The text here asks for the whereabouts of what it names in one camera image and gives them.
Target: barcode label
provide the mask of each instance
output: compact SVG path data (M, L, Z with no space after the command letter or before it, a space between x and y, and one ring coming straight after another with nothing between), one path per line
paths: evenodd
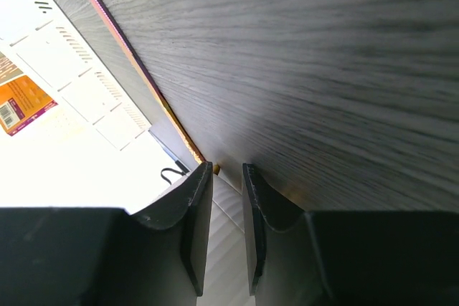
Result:
M0 120L5 125L6 129L10 129L16 125L21 119L14 111L9 102L0 105Z

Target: barcode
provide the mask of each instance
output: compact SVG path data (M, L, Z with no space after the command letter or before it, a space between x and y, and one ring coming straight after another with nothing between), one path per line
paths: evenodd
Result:
M5 126L8 127L8 128L13 123L13 118L11 117L11 115L13 115L13 113L9 109L8 105L3 105L2 107L0 107L1 119L3 120Z

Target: wood grain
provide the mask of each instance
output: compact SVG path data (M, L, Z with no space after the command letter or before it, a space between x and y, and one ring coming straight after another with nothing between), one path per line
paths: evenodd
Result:
M459 209L458 0L103 1L233 185L248 162L305 209Z
M140 75L134 70L134 67L124 55L89 0L54 1L154 126L153 133L156 137L167 145L186 165L190 168L195 168L197 162L192 154L188 151L166 114L155 101Z

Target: dark wood surface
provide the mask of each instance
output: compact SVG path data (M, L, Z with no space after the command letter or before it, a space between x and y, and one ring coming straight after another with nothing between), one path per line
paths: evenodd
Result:
M458 210L458 0L103 1L233 185L248 162L305 209Z
M197 166L179 134L89 0L54 0L153 125L153 133L187 166Z

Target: gray wood grain surface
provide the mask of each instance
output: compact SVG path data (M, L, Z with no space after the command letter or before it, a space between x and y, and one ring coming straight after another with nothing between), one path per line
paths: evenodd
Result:
M305 209L459 209L458 0L103 1L233 185L248 162Z
M154 134L186 165L195 168L193 156L89 0L54 1L154 126Z

